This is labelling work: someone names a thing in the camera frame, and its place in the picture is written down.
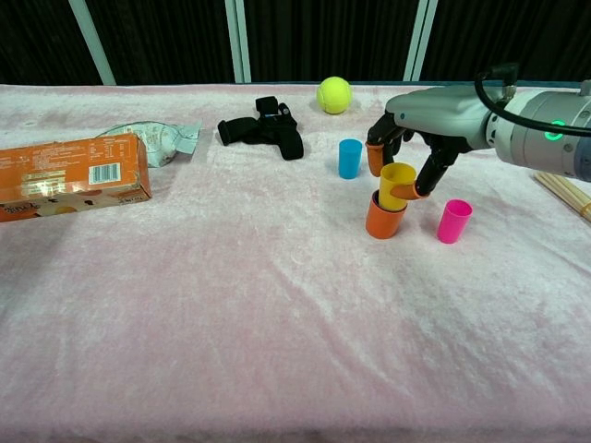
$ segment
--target pink tablecloth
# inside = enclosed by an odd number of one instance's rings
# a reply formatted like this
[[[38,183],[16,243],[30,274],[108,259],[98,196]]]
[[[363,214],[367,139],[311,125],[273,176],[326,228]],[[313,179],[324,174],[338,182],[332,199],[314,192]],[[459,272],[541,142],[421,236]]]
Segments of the pink tablecloth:
[[[462,156],[388,241],[378,179],[336,173],[412,88],[0,88],[0,148],[202,120],[153,199],[0,225],[2,441],[590,441],[590,226],[494,152]],[[276,95],[304,159],[224,147]],[[400,160],[420,168],[419,139]],[[583,186],[591,192],[589,186]],[[475,215],[434,231],[449,198]]]

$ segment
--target cardboard box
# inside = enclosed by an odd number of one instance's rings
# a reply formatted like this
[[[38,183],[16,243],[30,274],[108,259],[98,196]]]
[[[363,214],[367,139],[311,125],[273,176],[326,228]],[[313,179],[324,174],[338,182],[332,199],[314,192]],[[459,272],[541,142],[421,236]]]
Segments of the cardboard box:
[[[149,198],[146,147],[133,134],[0,150],[0,222]]]

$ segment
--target yellow tennis ball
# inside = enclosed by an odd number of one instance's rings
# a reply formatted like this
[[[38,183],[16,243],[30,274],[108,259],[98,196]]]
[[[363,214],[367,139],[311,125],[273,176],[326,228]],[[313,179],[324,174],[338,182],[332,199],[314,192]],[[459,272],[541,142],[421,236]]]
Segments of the yellow tennis ball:
[[[320,109],[328,114],[340,114],[351,103],[351,87],[340,77],[328,77],[316,91],[316,100]]]

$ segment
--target barcode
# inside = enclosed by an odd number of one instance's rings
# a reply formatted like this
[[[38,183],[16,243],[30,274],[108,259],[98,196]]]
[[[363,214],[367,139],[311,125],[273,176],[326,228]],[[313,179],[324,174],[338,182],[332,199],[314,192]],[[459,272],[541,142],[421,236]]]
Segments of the barcode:
[[[102,164],[89,168],[89,185],[121,180],[121,163]]]

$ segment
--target black curtain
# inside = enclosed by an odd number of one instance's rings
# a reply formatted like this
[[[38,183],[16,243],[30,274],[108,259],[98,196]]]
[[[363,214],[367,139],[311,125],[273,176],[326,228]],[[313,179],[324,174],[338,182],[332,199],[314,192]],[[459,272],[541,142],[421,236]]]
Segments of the black curtain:
[[[252,80],[402,80],[417,4],[245,0]]]
[[[591,1],[440,0],[422,80],[472,80],[503,62],[520,78],[591,78]]]
[[[0,82],[102,84],[67,0],[2,0],[0,32]]]
[[[87,0],[118,85],[234,82],[223,0]]]

